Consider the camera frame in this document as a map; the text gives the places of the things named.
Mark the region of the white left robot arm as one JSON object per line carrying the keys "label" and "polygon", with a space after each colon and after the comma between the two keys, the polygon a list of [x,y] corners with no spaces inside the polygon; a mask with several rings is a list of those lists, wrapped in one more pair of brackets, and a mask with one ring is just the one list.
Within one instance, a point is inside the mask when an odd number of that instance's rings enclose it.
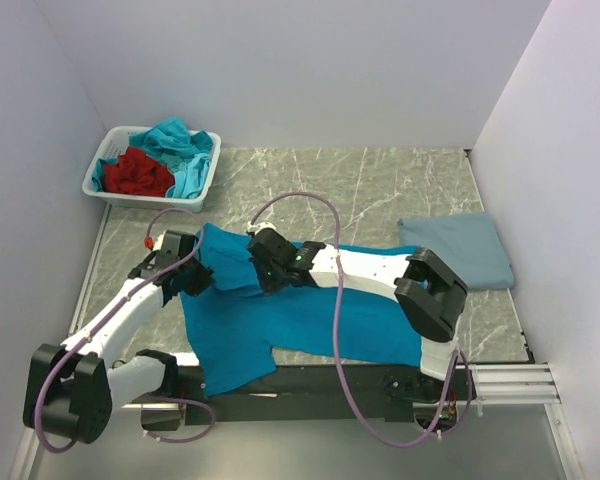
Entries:
{"label": "white left robot arm", "polygon": [[23,423],[49,452],[56,435],[70,446],[94,442],[111,414],[143,396],[159,402],[180,388],[174,355],[144,349],[115,364],[136,331],[182,293],[197,295],[212,283],[198,257],[202,234],[167,230],[147,241],[148,255],[127,274],[118,293],[89,323],[58,345],[43,344],[32,355]]}

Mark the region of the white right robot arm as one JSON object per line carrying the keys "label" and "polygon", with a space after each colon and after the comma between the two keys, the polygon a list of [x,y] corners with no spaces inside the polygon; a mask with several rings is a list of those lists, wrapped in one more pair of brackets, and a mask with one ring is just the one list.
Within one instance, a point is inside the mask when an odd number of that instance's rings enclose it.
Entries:
{"label": "white right robot arm", "polygon": [[247,251],[264,292],[343,286],[396,302],[422,338],[420,390],[440,399],[453,388],[448,364],[458,347],[456,326],[468,287],[433,251],[363,253],[315,241],[296,247],[269,222],[249,225],[247,234]]}

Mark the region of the bright blue t shirt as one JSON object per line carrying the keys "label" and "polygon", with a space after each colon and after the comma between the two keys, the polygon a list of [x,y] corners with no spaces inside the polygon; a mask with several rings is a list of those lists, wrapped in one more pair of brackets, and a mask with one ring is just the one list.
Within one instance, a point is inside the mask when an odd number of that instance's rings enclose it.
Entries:
{"label": "bright blue t shirt", "polygon": [[393,300],[347,289],[339,339],[333,341],[336,291],[285,288],[263,293],[247,251],[248,236],[204,227],[199,255],[213,283],[180,296],[188,341],[205,374],[209,396],[233,391],[276,369],[275,348],[346,359],[418,366],[421,338]]}

